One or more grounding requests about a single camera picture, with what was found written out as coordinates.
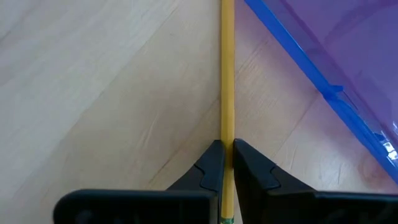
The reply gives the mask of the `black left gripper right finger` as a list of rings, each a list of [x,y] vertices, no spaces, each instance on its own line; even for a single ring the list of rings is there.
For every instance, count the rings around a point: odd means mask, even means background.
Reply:
[[[244,224],[398,224],[398,195],[315,190],[242,139],[233,154]]]

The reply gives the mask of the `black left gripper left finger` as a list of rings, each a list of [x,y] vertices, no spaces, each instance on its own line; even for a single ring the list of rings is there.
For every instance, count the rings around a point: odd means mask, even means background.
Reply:
[[[166,190],[81,189],[63,196],[54,224],[219,224],[225,149],[220,140]]]

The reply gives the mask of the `yellow pencil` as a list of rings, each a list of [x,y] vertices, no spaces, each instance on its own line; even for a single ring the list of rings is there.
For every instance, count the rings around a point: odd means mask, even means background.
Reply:
[[[225,146],[223,195],[220,224],[234,224],[233,142],[235,137],[234,80],[235,29],[234,0],[221,0],[221,141]]]

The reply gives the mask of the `purple plastic supply box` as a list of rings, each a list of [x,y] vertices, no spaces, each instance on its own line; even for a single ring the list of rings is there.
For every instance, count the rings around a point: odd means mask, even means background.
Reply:
[[[398,0],[245,0],[398,184]]]

